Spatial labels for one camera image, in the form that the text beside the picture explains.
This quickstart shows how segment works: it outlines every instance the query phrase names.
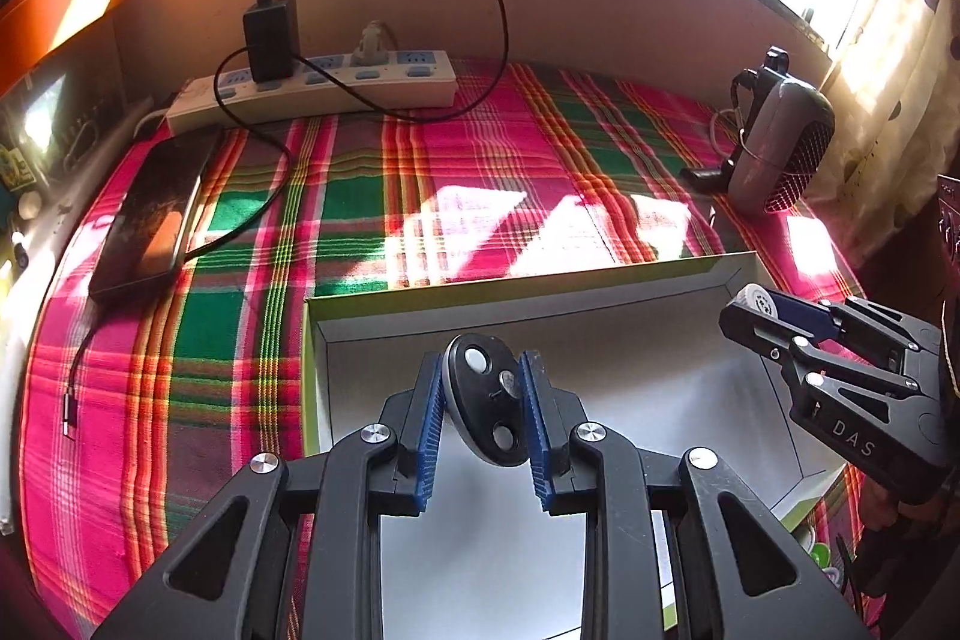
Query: black cable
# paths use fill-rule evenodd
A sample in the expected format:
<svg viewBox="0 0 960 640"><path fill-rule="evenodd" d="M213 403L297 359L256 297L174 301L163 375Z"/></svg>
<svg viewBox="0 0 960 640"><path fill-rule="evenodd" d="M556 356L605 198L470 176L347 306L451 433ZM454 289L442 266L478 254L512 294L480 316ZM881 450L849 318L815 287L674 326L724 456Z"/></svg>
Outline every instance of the black cable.
<svg viewBox="0 0 960 640"><path fill-rule="evenodd" d="M224 58L224 60L220 63L220 66L217 67L217 71L213 76L213 97L214 100L216 100L217 105L224 111L224 114L226 114L229 119L247 131L247 133L254 138L271 145L272 148L277 148L277 150L280 150L280 156L284 159L285 163L283 170L283 181L280 183L280 186L278 186L277 189L274 189L272 193L270 193L270 196L267 196L267 199L264 199L263 203L253 211L253 214L250 215L246 220L242 221L240 225L231 229L226 234L223 234L221 237L213 239L212 242L203 244L200 247L195 247L193 250L187 252L184 256L184 263L193 261L196 258L200 258L200 256L216 250L218 247L222 247L232 239L236 239L248 228L248 226L251 225L251 223L253 223L254 220L258 220L258 218L260 218L260 216L270 208L270 205L277 200L277 196L280 196L280 194L286 189L290 182L290 177L293 174L293 153L290 152L290 148L287 148L287 145L284 143L278 142L276 139L263 133L263 131L256 128L256 126L252 126L251 124L248 124L248 122L243 121L243 119L240 119L236 114L234 114L233 111L230 111L227 105L224 104L224 100L220 95L220 75L223 73L224 68L230 61L237 57L237 55L246 51L246 47L240 47L240 49L234 50L234 52ZM98 311L93 324L90 325L90 328L86 334L83 335L83 339L80 340L80 345L77 346L77 351L73 354L73 360L70 363L70 371L67 373L66 377L66 391L64 391L64 414L62 415L62 423L64 423L64 437L69 437L70 429L77 426L78 404L76 386L77 370L80 368L80 359L90 346L90 342L93 342L94 335L96 335L97 330L103 323L105 315L106 313L104 313L104 311Z"/></svg>
<svg viewBox="0 0 960 640"><path fill-rule="evenodd" d="M344 85L343 82L339 81L339 79L334 77L328 71L325 71L323 68L320 68L319 66L316 66L310 63L305 58L302 58L298 53L293 52L291 53L291 56L294 57L299 62L301 62L302 64L304 64L304 66L306 66L307 68L312 68L312 70L315 71L316 73L322 74L324 77L328 78L328 80L330 80L330 82L332 82L338 88L340 88L344 92L347 92L347 94L352 95L354 98L360 101L363 105L370 107L370 109L375 112L379 112L383 115L392 116L392 118L397 118L397 119L400 119L401 121L416 121L416 122L449 121L450 119L459 118L459 116L461 116L462 114L469 112L470 110L474 109L475 107L479 106L481 103L486 101L487 98L493 92L493 89L497 86L497 84L500 82L501 78L503 77L504 71L507 71L507 61L510 58L510 28L509 28L509 25L507 24L507 8L503 4L503 0L496 0L496 5L500 12L500 30L503 36L503 52L501 53L500 63L497 67L496 75L493 76L493 81L491 81L490 85L487 86L486 90L484 90L480 95L480 97L478 97L476 100L470 102L466 107L462 107L460 109L454 110L452 112L447 112L442 115L416 116L416 115L407 115L404 113L397 113L394 110L386 109L385 107L381 107L379 104L374 103L368 98L363 97L363 95L359 94L359 92L357 92L356 90L353 90L351 87L349 87L349 85ZM221 107L223 106L221 101L218 100L217 103Z"/></svg>
<svg viewBox="0 0 960 640"><path fill-rule="evenodd" d="M217 67L217 71L215 71L213 74L213 98L216 100L217 106L224 111L224 114L226 114L229 119L247 131L248 134L258 140L261 140L261 142L267 143L267 145L271 145L272 148L277 148L277 150L280 150L280 156L283 158L285 163L283 170L283 181L280 183L280 186L277 186L272 193L270 193L270 196L267 196L267 199L264 199L263 204L257 207L256 210L253 211L253 214L243 221L243 223L240 223L235 228L230 229L221 237L213 239L212 242L203 244L200 247L195 247L193 250L187 252L187 254L184 256L185 262L193 261L194 259L200 258L200 256L203 256L206 253L213 252L213 250L222 247L224 244L227 244L227 242L230 242L232 239L236 239L238 236L240 236L240 234L246 231L248 226L250 226L253 221L258 220L261 215L270 209L270 205L277 200L277 196L280 196L280 194L283 193L287 185L290 183L290 177L293 174L293 153L290 152L290 148L287 148L287 145L282 142L278 142L268 134L263 133L263 131L256 126L249 124L247 121L243 121L243 119L240 119L229 107L227 107L227 104L224 104L224 100L220 95L220 75L223 73L224 68L230 61L237 57L237 55L246 51L246 47L240 47L240 49L235 49L231 54L224 58L223 61L221 61L220 66Z"/></svg>
<svg viewBox="0 0 960 640"><path fill-rule="evenodd" d="M737 91L737 88L740 87L740 78L742 76L742 71L736 77L733 78L733 82L730 83L730 105L734 110L740 108L740 93Z"/></svg>
<svg viewBox="0 0 960 640"><path fill-rule="evenodd" d="M844 567L843 579L840 581L840 593L845 594L847 592L847 584L850 582L850 573L847 572L847 568Z"/></svg>
<svg viewBox="0 0 960 640"><path fill-rule="evenodd" d="M844 580L846 581L848 574L850 575L850 589L851 592L853 592L853 609L856 610L856 614L860 617L860 620L863 621L863 597L860 595L860 590L857 588L856 580L853 577L853 559L850 556L850 551L847 549L847 543L841 535L837 534L836 544L837 549L840 551L840 558L843 560Z"/></svg>
<svg viewBox="0 0 960 640"><path fill-rule="evenodd" d="M77 427L77 370L80 368L80 358L86 353L86 349L93 342L94 335L100 325L104 322L102 313L95 314L93 322L77 345L77 350L73 354L73 360L70 362L70 371L66 376L66 390L64 391L64 409L62 410L62 423L64 423L64 437L69 437L70 429Z"/></svg>
<svg viewBox="0 0 960 640"><path fill-rule="evenodd" d="M941 507L940 512L937 513L937 520L934 522L932 528L925 538L932 540L937 535L943 531L944 523L947 522L947 514L950 511L950 506L953 504L954 495L956 494L957 485L960 483L960 467L954 467L953 472L950 473L947 478L946 483L946 492L947 496L944 497L944 506Z"/></svg>

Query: metal screw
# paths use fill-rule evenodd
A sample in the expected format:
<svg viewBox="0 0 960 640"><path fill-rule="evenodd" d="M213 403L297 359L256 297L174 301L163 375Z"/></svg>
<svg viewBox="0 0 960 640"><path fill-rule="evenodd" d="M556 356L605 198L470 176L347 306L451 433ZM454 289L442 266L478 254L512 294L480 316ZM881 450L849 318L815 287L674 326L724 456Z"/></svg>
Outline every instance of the metal screw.
<svg viewBox="0 0 960 640"><path fill-rule="evenodd" d="M577 437L584 442L599 442L606 436L607 430L600 424L593 423L593 421L587 421L587 423L582 423L577 427Z"/></svg>
<svg viewBox="0 0 960 640"><path fill-rule="evenodd" d="M694 448L688 458L697 469L713 469L717 466L717 454L709 448Z"/></svg>
<svg viewBox="0 0 960 640"><path fill-rule="evenodd" d="M500 372L500 387L504 389L513 399L520 399L520 384L517 383L517 377L508 369Z"/></svg>
<svg viewBox="0 0 960 640"><path fill-rule="evenodd" d="M360 432L360 437L363 439L363 442L376 445L378 442L390 439L390 434L391 431L389 427L384 426L382 423L371 423L363 427L363 431Z"/></svg>
<svg viewBox="0 0 960 640"><path fill-rule="evenodd" d="M257 475L266 475L280 466L280 459L272 453L258 453L250 459L250 468Z"/></svg>

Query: cloth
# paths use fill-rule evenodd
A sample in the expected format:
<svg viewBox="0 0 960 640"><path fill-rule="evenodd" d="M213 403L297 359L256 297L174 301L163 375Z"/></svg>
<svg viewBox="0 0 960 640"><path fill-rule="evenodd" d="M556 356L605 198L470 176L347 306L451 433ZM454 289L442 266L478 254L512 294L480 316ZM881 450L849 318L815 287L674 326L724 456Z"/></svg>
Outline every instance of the cloth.
<svg viewBox="0 0 960 640"><path fill-rule="evenodd" d="M456 68L464 105L493 67ZM46 605L88 637L251 456L301 456L304 296L748 249L796 295L859 293L805 207L747 222L726 197L688 192L680 169L717 163L709 114L640 85L517 64L456 121L366 114L262 126L293 151L286 193L243 236L189 263L142 316L97 330L71 440L61 394L88 328L86 286L156 139L134 145L64 255L26 373L20 496ZM240 223L280 175L277 151L230 132L192 244Z"/></svg>
<svg viewBox="0 0 960 640"><path fill-rule="evenodd" d="M836 133L806 197L855 268L936 193L960 140L958 0L864 0L822 91Z"/></svg>

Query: black charger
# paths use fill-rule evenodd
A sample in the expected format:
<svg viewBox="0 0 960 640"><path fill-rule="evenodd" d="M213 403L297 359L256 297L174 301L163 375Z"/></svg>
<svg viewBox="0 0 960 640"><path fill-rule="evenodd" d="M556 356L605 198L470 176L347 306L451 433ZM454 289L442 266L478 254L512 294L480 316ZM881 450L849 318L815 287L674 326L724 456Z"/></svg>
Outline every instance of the black charger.
<svg viewBox="0 0 960 640"><path fill-rule="evenodd" d="M256 0L243 15L250 72L254 82L286 79L299 53L296 0Z"/></svg>

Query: curtain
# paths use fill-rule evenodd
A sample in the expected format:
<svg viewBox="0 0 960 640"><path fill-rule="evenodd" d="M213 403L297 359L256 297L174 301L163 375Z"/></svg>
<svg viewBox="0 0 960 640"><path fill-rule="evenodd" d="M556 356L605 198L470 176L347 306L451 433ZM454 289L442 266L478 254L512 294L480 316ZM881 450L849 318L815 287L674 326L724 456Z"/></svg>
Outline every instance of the curtain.
<svg viewBox="0 0 960 640"><path fill-rule="evenodd" d="M960 4L862 0L821 91L836 131L806 199L852 266L936 191L960 137Z"/></svg>

